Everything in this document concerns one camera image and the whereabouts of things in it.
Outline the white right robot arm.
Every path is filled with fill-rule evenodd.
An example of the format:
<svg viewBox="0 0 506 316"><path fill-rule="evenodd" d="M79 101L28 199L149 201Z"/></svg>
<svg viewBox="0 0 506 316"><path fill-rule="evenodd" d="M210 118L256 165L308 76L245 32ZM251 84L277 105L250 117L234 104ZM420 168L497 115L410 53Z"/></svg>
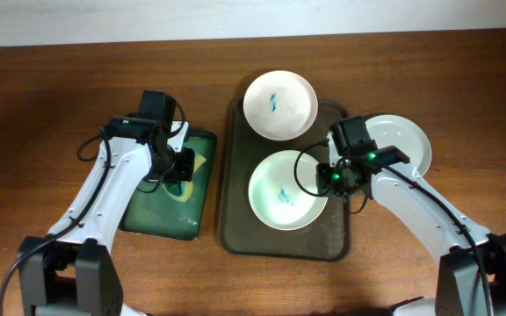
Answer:
<svg viewBox="0 0 506 316"><path fill-rule="evenodd" d="M353 159L316 168L319 193L362 190L393 213L438 266L434 298L394 305L392 315L506 315L506 233L475 223L434 190L406 162Z"/></svg>

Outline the green and yellow sponge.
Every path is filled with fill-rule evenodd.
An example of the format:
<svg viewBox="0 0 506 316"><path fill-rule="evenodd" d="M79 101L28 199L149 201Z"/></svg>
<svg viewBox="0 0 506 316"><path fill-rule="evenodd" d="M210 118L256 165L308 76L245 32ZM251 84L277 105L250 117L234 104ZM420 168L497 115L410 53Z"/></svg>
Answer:
<svg viewBox="0 0 506 316"><path fill-rule="evenodd" d="M163 192L178 203L197 203L206 192L207 185L207 158L197 154L194 159L193 178L191 181L177 183L164 183Z"/></svg>

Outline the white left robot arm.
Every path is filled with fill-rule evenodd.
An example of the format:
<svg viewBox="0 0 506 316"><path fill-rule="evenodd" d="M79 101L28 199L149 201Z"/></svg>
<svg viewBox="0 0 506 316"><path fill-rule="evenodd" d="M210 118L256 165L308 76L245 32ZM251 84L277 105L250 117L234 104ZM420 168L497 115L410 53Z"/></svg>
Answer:
<svg viewBox="0 0 506 316"><path fill-rule="evenodd" d="M19 273L26 315L135 315L111 258L112 244L133 193L153 169L158 149L183 156L193 171L187 132L169 140L102 132L96 162L73 203L47 235L26 237L12 269Z"/></svg>

